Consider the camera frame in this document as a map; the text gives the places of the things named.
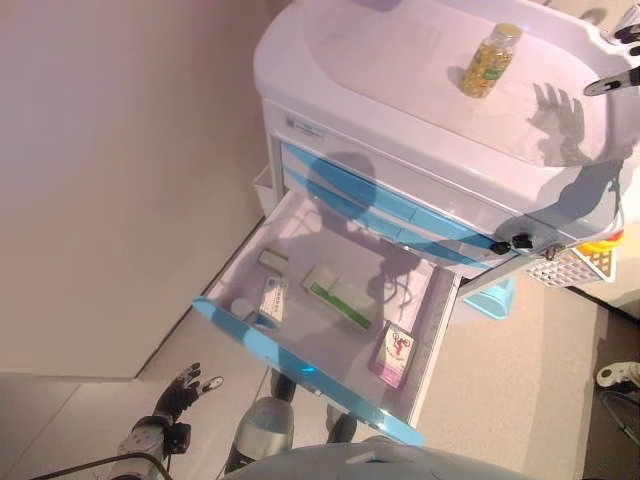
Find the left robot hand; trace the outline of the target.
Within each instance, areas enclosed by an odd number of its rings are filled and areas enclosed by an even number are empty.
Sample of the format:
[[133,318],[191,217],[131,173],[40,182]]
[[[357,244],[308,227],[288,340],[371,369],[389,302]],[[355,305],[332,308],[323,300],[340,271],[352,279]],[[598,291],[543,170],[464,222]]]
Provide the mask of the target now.
[[224,383],[222,376],[201,379],[201,365],[193,363],[178,374],[160,395],[153,409],[153,416],[175,424],[179,417],[200,397],[215,391]]

